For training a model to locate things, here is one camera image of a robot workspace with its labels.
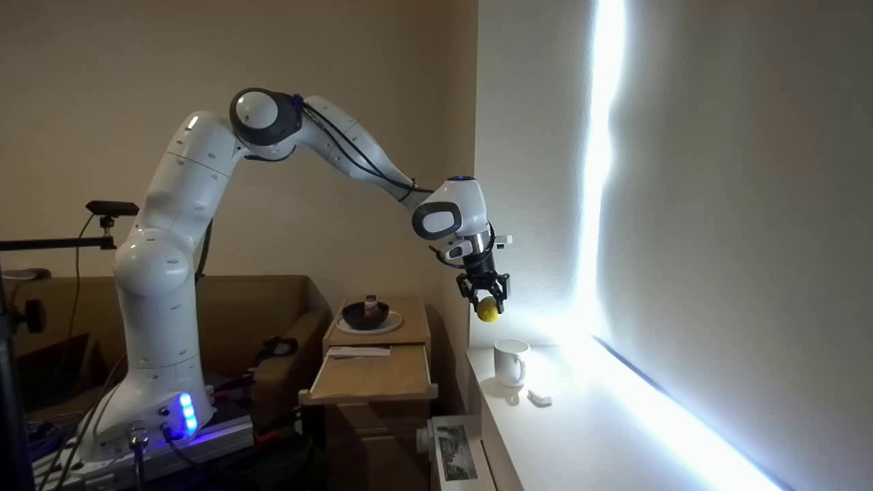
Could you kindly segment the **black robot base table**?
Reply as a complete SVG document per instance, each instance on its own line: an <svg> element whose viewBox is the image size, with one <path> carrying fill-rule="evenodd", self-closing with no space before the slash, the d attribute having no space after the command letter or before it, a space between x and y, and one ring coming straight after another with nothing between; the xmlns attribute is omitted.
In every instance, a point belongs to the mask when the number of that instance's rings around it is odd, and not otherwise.
<svg viewBox="0 0 873 491"><path fill-rule="evenodd" d="M46 455L39 491L121 491L256 455L298 433L295 411L259 415L250 389L106 389Z"/></svg>

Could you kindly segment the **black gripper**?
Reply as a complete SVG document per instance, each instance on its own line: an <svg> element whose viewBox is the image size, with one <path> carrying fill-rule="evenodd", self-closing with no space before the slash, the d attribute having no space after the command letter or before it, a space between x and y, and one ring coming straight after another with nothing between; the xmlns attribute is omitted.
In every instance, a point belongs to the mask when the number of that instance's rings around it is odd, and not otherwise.
<svg viewBox="0 0 873 491"><path fill-rule="evenodd" d="M493 254L507 246L510 246L507 234L485 231L485 234L471 234L471 238L456 238L441 250L441 260L450 267L459 267L456 287L467 303L476 306L480 292L489 292L499 303L507 301L510 272L499 272L493 265Z"/></svg>

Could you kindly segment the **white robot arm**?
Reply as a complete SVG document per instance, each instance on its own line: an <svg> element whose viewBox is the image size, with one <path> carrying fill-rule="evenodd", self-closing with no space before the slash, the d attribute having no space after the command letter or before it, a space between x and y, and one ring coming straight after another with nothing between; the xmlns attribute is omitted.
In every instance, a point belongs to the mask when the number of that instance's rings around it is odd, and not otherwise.
<svg viewBox="0 0 873 491"><path fill-rule="evenodd" d="M501 314L510 275L493 267L507 246L471 178L418 185L379 141L321 95L245 88L223 117L189 115L170 138L144 204L115 254L115 292L128 372L83 425L79 449L109 462L133 427L193 437L214 418L201 376L197 256L245 160L285 164L308 149L356 182L376 185L413 219L433 256L456 272L459 294L480 318Z"/></svg>

